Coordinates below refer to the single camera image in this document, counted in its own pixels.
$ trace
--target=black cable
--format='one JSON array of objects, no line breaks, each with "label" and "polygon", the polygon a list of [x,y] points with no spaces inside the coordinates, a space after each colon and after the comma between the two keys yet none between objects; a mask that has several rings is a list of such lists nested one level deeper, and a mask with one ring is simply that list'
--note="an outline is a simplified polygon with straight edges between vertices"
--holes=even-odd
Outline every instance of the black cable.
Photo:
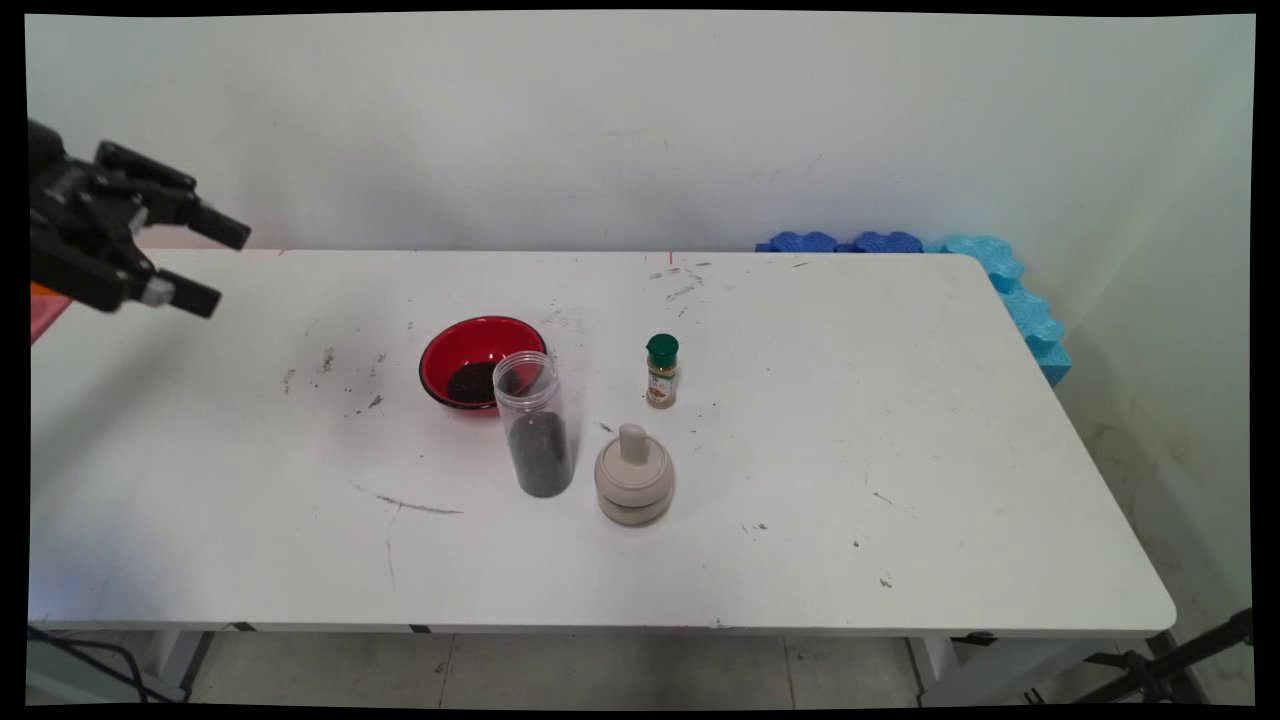
[{"label": "black cable", "polygon": [[[36,628],[33,628],[31,625],[27,625],[27,639],[28,641],[37,641],[37,642],[49,643],[49,644],[56,647],[58,650],[60,650],[60,651],[70,655],[72,657],[76,657],[77,660],[81,660],[82,662],[86,662],[86,664],[93,666],[95,669],[97,669],[97,670],[100,670],[100,671],[102,671],[102,673],[105,673],[105,674],[115,678],[116,680],[120,680],[122,683],[129,683],[131,685],[133,685],[133,689],[137,691],[137,693],[138,693],[138,702],[142,702],[142,703],[148,702],[147,701],[147,696],[151,696],[151,697],[159,700],[160,702],[173,702],[172,700],[169,700],[169,698],[164,697],[163,694],[152,691],[151,688],[146,687],[146,684],[142,683],[142,673],[138,670],[137,661],[133,660],[133,653],[129,652],[129,651],[127,651],[127,650],[124,650],[120,646],[110,644],[110,643],[92,642],[92,641],[67,641],[67,639],[63,639],[63,638],[58,638],[58,637],[50,635],[49,633],[45,633],[42,630],[37,630]],[[76,650],[74,646],[96,647],[96,648],[106,650],[106,651],[115,652],[115,653],[119,653],[119,655],[124,656],[124,661],[125,661],[125,664],[128,664],[129,673],[133,674],[133,678],[131,679],[131,678],[127,678],[125,675],[123,675],[120,673],[116,673],[111,667],[108,667],[102,662],[99,662],[96,659],[90,657],[88,655],[84,655],[83,652]]]}]

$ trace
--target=black seeds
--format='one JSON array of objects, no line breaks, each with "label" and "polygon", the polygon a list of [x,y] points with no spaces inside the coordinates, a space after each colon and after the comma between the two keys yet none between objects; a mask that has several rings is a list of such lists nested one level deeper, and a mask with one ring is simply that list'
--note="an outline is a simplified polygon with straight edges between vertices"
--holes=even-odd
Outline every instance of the black seeds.
[{"label": "black seeds", "polygon": [[497,363],[471,363],[449,378],[444,393],[458,402],[493,402],[493,369]]},{"label": "black seeds", "polygon": [[550,497],[568,487],[570,469],[564,420],[556,413],[521,415],[511,427],[511,457],[520,487],[534,497]]}]

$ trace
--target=light blue foam block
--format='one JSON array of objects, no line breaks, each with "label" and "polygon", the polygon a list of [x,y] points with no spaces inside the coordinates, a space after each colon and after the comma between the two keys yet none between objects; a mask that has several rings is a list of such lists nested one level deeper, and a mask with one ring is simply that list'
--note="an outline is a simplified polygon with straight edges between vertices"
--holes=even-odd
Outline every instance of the light blue foam block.
[{"label": "light blue foam block", "polygon": [[1014,283],[1018,282],[1018,278],[1023,277],[1023,264],[1014,260],[1014,249],[1009,247],[1009,243],[998,237],[989,234],[978,237],[947,236],[942,241],[942,252],[968,255],[977,259],[982,263],[982,268],[987,270],[991,284],[996,286],[996,290],[1000,292],[1012,291]]},{"label": "light blue foam block", "polygon": [[1027,347],[1037,359],[1047,354],[1062,340],[1062,323],[1048,315],[1048,300],[1027,292],[1020,282],[1015,282],[1011,292],[1000,295],[1005,309],[1023,333]]},{"label": "light blue foam block", "polygon": [[1071,369],[1071,357],[1066,354],[1066,350],[1062,350],[1062,345],[1057,342],[1044,355],[1037,357],[1036,361],[1039,364],[1041,372],[1044,373],[1048,387],[1057,387],[1057,383],[1062,382],[1062,378]]}]

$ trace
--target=black bowl rim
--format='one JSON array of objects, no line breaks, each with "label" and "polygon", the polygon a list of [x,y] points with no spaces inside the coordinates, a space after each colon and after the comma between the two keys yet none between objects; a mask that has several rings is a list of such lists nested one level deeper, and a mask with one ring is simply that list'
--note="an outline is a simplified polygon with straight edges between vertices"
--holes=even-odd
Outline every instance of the black bowl rim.
[{"label": "black bowl rim", "polygon": [[503,320],[515,320],[515,322],[520,323],[521,325],[525,325],[526,328],[529,328],[530,331],[532,331],[534,337],[536,337],[539,345],[543,346],[543,348],[539,350],[539,352],[541,352],[543,355],[547,355],[547,341],[543,340],[543,333],[538,332],[538,328],[535,328],[534,325],[530,325],[529,323],[521,320],[520,318],[512,318],[511,315],[476,315],[475,318],[467,318],[466,320],[458,320],[457,323],[453,323],[452,325],[444,328],[443,331],[435,333],[435,337],[431,338],[431,342],[426,343],[426,347],[422,348],[422,355],[417,359],[417,382],[422,383],[422,389],[426,391],[426,395],[431,396],[431,400],[435,400],[440,405],[445,405],[448,407],[456,407],[458,410],[488,410],[490,407],[497,407],[498,406],[498,400],[497,398],[494,398],[493,402],[485,402],[483,405],[467,405],[467,404],[463,404],[463,402],[457,402],[457,401],[449,400],[447,397],[440,397],[439,395],[435,395],[434,392],[431,392],[431,388],[426,384],[426,373],[425,373],[425,369],[426,369],[425,368],[426,351],[430,350],[433,345],[435,345],[435,341],[440,340],[442,334],[452,331],[453,328],[456,328],[456,327],[458,327],[458,325],[461,325],[463,323],[470,323],[471,320],[483,320],[483,319],[489,319],[489,318],[500,318]]}]

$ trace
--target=spice label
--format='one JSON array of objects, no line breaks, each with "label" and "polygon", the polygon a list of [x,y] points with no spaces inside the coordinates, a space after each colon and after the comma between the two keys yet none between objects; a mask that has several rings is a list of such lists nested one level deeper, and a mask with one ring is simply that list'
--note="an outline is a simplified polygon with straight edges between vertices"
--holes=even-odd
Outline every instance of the spice label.
[{"label": "spice label", "polygon": [[658,373],[649,373],[649,397],[655,402],[662,402],[671,397],[672,389],[675,389],[675,378],[664,378]]}]

